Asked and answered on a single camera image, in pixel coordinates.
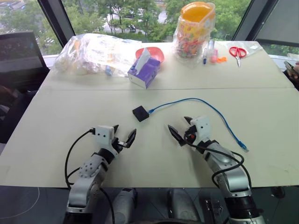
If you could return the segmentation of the person's bare hand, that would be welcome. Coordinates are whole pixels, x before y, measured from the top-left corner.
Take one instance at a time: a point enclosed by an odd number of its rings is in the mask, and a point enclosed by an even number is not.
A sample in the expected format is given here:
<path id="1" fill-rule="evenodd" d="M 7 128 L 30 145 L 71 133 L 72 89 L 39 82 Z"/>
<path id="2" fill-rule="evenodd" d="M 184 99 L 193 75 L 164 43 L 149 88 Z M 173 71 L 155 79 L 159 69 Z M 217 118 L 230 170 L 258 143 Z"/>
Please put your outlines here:
<path id="1" fill-rule="evenodd" d="M 299 62 L 297 61 L 294 65 L 287 64 L 287 74 L 289 77 L 297 80 L 299 78 Z"/>

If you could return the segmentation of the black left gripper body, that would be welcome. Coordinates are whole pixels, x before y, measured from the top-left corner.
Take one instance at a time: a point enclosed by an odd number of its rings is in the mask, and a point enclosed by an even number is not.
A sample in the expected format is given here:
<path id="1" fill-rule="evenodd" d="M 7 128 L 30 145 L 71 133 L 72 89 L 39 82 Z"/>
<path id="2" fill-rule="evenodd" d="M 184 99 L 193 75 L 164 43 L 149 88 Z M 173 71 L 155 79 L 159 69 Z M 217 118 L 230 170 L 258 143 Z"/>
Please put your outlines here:
<path id="1" fill-rule="evenodd" d="M 128 148 L 128 144 L 126 142 L 119 141 L 118 138 L 114 138 L 112 141 L 112 147 L 117 153 L 120 153 L 123 148 Z"/>

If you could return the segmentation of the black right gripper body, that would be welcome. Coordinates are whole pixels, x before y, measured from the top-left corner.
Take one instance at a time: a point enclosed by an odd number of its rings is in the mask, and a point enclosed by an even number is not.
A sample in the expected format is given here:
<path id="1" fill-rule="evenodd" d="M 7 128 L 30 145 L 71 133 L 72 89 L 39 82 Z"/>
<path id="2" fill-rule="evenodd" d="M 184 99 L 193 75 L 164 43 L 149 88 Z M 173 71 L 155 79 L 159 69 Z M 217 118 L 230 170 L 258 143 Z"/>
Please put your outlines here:
<path id="1" fill-rule="evenodd" d="M 188 143 L 193 143 L 196 140 L 197 128 L 195 125 L 186 130 L 184 140 Z"/>

